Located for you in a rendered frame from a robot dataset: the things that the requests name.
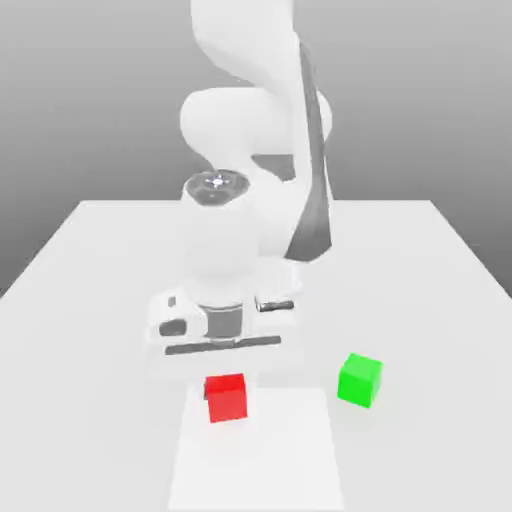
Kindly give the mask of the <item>small red cube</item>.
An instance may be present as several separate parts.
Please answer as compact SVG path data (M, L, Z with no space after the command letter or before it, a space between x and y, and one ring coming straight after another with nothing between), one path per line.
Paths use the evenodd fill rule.
M207 377L204 398L211 423L247 417L247 393L242 373Z

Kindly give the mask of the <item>small green cube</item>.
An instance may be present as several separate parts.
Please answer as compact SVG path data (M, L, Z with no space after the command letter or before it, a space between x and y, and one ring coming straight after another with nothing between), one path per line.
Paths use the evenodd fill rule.
M338 375L337 397L370 408L381 386L383 363L351 353Z

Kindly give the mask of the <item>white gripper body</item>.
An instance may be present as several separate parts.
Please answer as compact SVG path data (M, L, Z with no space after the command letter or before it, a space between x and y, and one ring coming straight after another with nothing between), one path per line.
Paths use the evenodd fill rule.
M163 337L144 351L144 377L154 382L201 383L210 376L253 376L296 366L297 338L289 333L222 342Z

